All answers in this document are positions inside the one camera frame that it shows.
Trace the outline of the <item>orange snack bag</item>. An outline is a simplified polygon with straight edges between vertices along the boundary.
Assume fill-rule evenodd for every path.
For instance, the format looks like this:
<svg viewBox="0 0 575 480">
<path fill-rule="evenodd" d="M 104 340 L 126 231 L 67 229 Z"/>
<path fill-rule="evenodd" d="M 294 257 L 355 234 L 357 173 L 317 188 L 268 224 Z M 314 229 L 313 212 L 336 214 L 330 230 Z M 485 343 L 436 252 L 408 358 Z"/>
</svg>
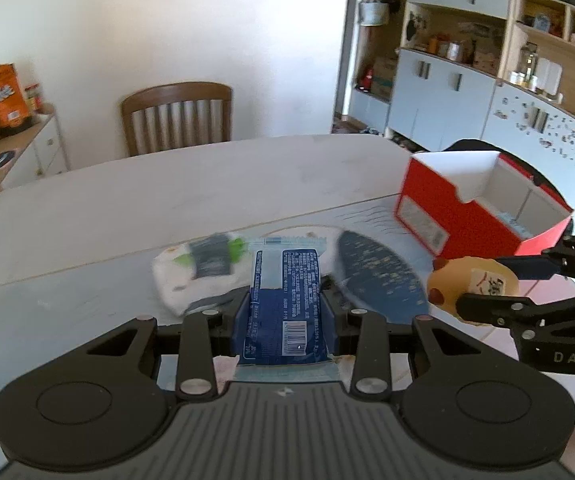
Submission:
<svg viewBox="0 0 575 480">
<path fill-rule="evenodd" d="M 14 136 L 32 126 L 32 113 L 22 95 L 13 64 L 0 64 L 0 135 Z"/>
</svg>

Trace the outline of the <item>pink patterned snack bag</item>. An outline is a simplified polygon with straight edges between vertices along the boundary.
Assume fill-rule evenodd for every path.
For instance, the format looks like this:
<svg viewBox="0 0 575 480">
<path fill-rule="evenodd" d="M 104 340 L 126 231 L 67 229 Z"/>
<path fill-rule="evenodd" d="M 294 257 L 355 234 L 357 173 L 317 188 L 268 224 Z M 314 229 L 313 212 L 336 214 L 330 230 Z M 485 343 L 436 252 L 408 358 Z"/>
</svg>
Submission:
<svg viewBox="0 0 575 480">
<path fill-rule="evenodd" d="M 233 382 L 238 361 L 240 361 L 238 356 L 215 356 L 214 359 L 212 359 L 218 393 L 222 393 L 226 385 L 228 385 L 229 382 Z"/>
</svg>

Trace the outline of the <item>brown wooden chair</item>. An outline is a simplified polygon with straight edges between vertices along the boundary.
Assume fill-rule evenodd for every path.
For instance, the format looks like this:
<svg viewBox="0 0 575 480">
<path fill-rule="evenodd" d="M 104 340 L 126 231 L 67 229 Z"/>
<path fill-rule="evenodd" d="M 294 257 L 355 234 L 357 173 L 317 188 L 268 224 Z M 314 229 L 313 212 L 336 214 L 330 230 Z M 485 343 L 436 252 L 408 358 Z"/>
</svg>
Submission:
<svg viewBox="0 0 575 480">
<path fill-rule="evenodd" d="M 134 92 L 120 103 L 128 154 L 228 142 L 232 110 L 233 89 L 219 82 L 176 82 Z"/>
</svg>

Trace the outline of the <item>red cardboard box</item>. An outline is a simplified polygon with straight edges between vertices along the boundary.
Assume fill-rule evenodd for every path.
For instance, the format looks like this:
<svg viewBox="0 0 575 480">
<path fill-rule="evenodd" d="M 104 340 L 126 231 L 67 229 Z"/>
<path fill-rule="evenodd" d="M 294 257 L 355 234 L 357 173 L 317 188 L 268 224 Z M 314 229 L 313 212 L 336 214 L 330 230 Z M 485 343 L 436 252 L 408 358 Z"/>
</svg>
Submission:
<svg viewBox="0 0 575 480">
<path fill-rule="evenodd" d="M 395 208 L 432 255 L 447 259 L 537 255 L 572 215 L 498 152 L 413 155 Z"/>
</svg>

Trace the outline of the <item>hanging grey tote bag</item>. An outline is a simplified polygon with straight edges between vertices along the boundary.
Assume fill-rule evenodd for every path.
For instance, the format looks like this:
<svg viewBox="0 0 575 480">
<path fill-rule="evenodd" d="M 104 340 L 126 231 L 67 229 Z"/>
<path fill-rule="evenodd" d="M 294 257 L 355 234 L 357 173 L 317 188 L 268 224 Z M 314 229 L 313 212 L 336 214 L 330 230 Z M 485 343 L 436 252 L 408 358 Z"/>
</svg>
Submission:
<svg viewBox="0 0 575 480">
<path fill-rule="evenodd" d="M 389 21 L 389 4 L 381 0 L 365 0 L 359 3 L 359 25 L 379 27 Z"/>
</svg>

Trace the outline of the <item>black padded chair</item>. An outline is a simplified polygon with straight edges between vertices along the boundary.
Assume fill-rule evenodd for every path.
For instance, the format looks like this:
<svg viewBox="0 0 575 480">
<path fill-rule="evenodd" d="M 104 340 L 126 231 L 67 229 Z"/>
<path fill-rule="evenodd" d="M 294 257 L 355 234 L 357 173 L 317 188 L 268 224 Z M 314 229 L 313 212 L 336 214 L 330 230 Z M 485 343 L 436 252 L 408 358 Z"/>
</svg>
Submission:
<svg viewBox="0 0 575 480">
<path fill-rule="evenodd" d="M 544 174 L 519 156 L 499 148 L 499 146 L 479 139 L 461 139 L 444 148 L 444 152 L 498 152 L 504 162 L 530 180 L 537 188 L 541 188 L 543 192 L 546 192 L 559 205 L 563 206 L 569 214 L 573 213 L 573 208 L 568 205 L 562 193 Z"/>
</svg>

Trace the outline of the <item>white sideboard cabinet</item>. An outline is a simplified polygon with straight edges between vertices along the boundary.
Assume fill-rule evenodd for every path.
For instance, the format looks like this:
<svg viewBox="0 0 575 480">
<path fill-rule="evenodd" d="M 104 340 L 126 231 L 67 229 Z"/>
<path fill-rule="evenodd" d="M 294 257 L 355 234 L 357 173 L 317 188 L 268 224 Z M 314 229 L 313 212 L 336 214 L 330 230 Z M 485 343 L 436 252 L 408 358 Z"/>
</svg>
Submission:
<svg viewBox="0 0 575 480">
<path fill-rule="evenodd" d="M 70 169 L 56 108 L 45 103 L 33 125 L 0 140 L 0 192 Z"/>
</svg>

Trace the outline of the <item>white wall cabinet unit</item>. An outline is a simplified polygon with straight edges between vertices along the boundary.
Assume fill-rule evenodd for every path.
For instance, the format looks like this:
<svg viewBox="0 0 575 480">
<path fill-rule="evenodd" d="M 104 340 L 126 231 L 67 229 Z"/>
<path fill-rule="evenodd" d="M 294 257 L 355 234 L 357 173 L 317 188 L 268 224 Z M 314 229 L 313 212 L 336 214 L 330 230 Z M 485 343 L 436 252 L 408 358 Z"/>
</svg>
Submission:
<svg viewBox="0 0 575 480">
<path fill-rule="evenodd" d="M 338 116 L 426 151 L 479 139 L 575 192 L 575 0 L 348 0 Z"/>
</svg>

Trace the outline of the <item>blue white snack packet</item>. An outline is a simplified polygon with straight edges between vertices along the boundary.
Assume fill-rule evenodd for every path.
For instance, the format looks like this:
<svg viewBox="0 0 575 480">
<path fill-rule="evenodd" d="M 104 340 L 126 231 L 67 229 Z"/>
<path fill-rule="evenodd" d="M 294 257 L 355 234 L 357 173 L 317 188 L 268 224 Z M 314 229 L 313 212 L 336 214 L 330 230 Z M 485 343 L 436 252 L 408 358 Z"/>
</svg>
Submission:
<svg viewBox="0 0 575 480">
<path fill-rule="evenodd" d="M 238 382 L 336 382 L 323 330 L 323 237 L 252 240 L 245 333 L 237 343 Z"/>
</svg>

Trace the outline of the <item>round blue white placemat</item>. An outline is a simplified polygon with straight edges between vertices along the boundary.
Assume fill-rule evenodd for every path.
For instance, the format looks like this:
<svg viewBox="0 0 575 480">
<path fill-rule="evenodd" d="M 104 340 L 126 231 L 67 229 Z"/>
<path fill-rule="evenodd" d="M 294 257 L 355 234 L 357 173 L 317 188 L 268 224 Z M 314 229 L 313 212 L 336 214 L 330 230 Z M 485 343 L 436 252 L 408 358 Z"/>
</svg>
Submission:
<svg viewBox="0 0 575 480">
<path fill-rule="evenodd" d="M 389 324 L 408 325 L 429 313 L 420 278 L 391 248 L 355 231 L 292 231 L 279 236 L 323 237 L 323 330 L 330 356 L 355 351 L 361 318 L 374 312 Z"/>
</svg>

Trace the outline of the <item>white tissue pack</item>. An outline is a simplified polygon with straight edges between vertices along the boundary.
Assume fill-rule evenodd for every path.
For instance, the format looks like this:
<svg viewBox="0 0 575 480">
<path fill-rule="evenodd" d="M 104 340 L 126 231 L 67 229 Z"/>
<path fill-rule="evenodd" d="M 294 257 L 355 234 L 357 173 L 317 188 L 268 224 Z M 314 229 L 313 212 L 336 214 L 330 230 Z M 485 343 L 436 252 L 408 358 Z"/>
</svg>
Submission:
<svg viewBox="0 0 575 480">
<path fill-rule="evenodd" d="M 214 233 L 165 249 L 154 258 L 152 270 L 162 303 L 183 318 L 215 306 L 231 290 L 248 287 L 252 254 L 243 236 Z"/>
</svg>

